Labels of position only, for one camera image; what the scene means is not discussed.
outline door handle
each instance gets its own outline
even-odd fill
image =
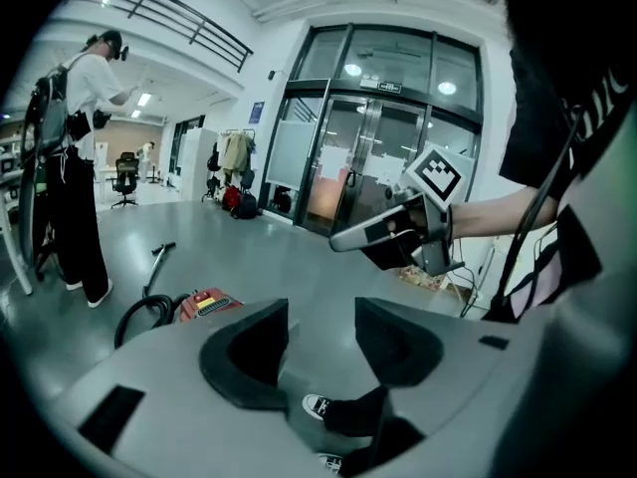
[[[354,187],[356,185],[356,172],[354,170],[350,170],[347,173],[347,179],[345,180],[345,184],[347,187]]]

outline foot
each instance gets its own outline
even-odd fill
[[[67,284],[67,290],[69,292],[77,291],[77,289],[81,289],[81,288],[82,288],[82,282]]]
[[[106,297],[108,296],[108,294],[110,294],[110,291],[112,290],[112,281],[110,280],[110,278],[108,278],[108,288],[106,289],[106,293],[101,296],[97,301],[95,301],[94,303],[92,303],[91,301],[89,301],[89,308],[97,308],[99,305],[102,304],[102,301],[104,299],[106,299]]]

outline floor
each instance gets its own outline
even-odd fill
[[[110,207],[123,197],[116,191],[112,190],[110,182],[104,186],[104,196],[99,184],[95,184],[96,210],[98,212],[110,210]],[[178,202],[181,195],[174,188],[167,188],[159,183],[150,184],[148,182],[138,182],[134,193],[126,198],[132,199],[138,205],[152,205],[155,203]],[[120,210],[121,206],[115,207],[113,210]]]
[[[104,211],[100,232],[114,289],[95,310],[88,308],[82,290],[66,291],[51,260],[44,281],[33,279],[35,292],[25,297],[0,257],[0,284],[7,280],[0,288],[4,330],[13,337],[17,359],[45,398],[58,395],[112,353],[117,323],[141,297],[152,268],[150,250],[170,241],[177,246],[165,260],[153,293],[176,297],[219,287],[245,303],[288,298],[291,319],[299,320],[302,330],[313,329],[309,333],[314,340],[308,345],[320,350],[325,363],[340,363],[334,339],[353,342],[349,333],[357,296],[454,316],[462,308],[449,293],[434,294],[376,269],[360,252],[333,253],[323,237],[267,216],[234,220],[211,202]],[[334,324],[341,319],[346,322]],[[149,328],[153,320],[149,312],[133,317],[128,337]],[[341,339],[345,333],[347,339]]]

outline doorway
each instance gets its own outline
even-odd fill
[[[385,210],[385,190],[416,158],[424,121],[424,109],[331,97],[298,223],[328,236]]]

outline red bag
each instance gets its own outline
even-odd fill
[[[231,211],[235,207],[238,207],[241,203],[241,191],[236,186],[228,186],[223,194],[223,200],[221,201],[221,207],[226,211]]]

